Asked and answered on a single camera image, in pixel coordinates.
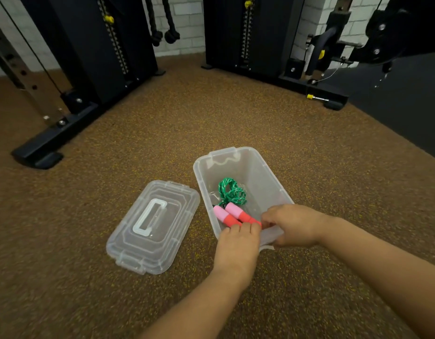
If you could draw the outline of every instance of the green rope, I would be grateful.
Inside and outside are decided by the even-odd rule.
[[[235,205],[244,205],[246,203],[246,192],[243,188],[238,187],[237,182],[230,178],[224,178],[218,187],[219,194],[221,194],[220,206],[225,207],[228,203],[232,202]]]

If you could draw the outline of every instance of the clear plastic container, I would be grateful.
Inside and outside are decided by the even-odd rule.
[[[241,208],[257,220],[271,206],[294,203],[260,153],[251,147],[210,152],[195,161],[194,173],[216,238],[225,225],[214,215],[213,205],[221,201],[217,187],[225,177],[233,178],[244,189],[247,203]],[[281,234],[277,226],[263,230],[260,246],[272,243]]]
[[[166,271],[200,203],[200,195],[175,182],[152,181],[108,239],[107,253],[136,273]]]

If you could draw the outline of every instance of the lid handle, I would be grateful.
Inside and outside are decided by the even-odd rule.
[[[153,206],[158,204],[160,208],[158,210],[162,210],[167,206],[167,202],[164,200],[160,200],[158,198],[153,198],[148,203],[147,207],[145,207],[144,211],[142,212],[139,219],[136,221],[136,223],[133,226],[133,232],[136,234],[143,235],[144,237],[147,237],[152,232],[152,226],[148,226],[146,229],[141,229],[142,224],[144,223],[144,220],[147,218],[147,216],[150,214],[150,211],[152,210]]]

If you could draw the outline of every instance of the brown speckled floor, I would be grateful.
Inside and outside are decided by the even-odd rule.
[[[433,157],[351,105],[332,112],[287,90],[202,70],[201,60],[159,60],[167,74],[63,147],[65,159],[51,170],[14,164],[0,136],[0,338],[129,338],[184,297],[213,264],[203,203],[161,275],[119,268],[105,244],[148,182],[198,189],[194,161],[229,146],[259,150],[294,201],[435,263]],[[0,81],[6,107],[19,102],[15,93]],[[0,131],[15,124],[18,109],[0,116]],[[14,142],[34,134],[17,124]],[[221,335],[412,336],[320,248],[263,251]]]

